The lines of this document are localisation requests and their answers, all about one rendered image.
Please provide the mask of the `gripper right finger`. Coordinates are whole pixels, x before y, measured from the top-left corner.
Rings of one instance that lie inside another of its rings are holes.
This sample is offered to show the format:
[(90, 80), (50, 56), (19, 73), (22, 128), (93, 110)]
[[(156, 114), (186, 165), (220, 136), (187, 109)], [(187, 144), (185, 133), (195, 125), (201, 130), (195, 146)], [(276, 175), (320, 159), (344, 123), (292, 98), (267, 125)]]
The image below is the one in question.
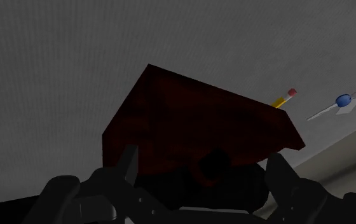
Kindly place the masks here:
[(319, 182), (299, 177), (279, 153), (269, 156), (264, 180), (277, 203), (268, 224), (356, 224), (356, 193), (334, 196)]

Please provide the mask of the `dark red box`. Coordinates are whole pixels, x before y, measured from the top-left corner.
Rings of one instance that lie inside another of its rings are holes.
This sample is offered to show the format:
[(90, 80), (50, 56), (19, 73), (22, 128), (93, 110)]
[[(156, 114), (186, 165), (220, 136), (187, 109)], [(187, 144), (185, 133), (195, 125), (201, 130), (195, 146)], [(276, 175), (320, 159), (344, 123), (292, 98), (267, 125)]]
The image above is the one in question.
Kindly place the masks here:
[(189, 168), (203, 186), (215, 184), (200, 160), (226, 152), (234, 166), (255, 164), (305, 143), (288, 114), (273, 106), (146, 66), (102, 135), (102, 164), (117, 164), (125, 146), (139, 148), (139, 174)]

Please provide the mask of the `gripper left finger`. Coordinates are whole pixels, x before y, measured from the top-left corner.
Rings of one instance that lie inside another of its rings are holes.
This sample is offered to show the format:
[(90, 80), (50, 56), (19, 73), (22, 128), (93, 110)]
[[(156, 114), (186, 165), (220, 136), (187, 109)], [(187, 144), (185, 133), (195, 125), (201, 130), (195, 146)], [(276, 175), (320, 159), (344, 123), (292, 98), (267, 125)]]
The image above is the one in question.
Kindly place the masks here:
[(174, 224), (174, 213), (150, 194), (134, 188), (138, 147), (129, 144), (116, 166), (95, 170), (83, 182), (57, 176), (47, 182), (30, 209), (27, 199), (0, 203), (0, 224)]

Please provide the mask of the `grey table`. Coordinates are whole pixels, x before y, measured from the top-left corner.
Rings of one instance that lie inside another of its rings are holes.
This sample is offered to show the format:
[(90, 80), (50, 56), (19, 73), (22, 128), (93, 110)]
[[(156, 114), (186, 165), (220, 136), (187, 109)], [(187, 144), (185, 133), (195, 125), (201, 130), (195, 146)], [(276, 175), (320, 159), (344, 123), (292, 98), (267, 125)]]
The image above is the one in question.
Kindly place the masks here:
[(356, 131), (356, 0), (0, 0), (0, 202), (87, 179), (101, 135), (148, 64), (285, 106), (305, 148)]

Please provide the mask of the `yellow pencil with pink eraser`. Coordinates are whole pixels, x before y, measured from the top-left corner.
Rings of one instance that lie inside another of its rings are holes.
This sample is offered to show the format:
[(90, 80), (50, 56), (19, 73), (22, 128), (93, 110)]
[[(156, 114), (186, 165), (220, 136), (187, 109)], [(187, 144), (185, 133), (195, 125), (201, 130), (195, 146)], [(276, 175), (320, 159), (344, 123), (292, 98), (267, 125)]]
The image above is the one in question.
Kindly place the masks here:
[(297, 94), (297, 91), (294, 88), (291, 88), (286, 96), (278, 98), (274, 103), (271, 104), (274, 108), (279, 108), (283, 104), (285, 104), (287, 101), (292, 99), (295, 95)]

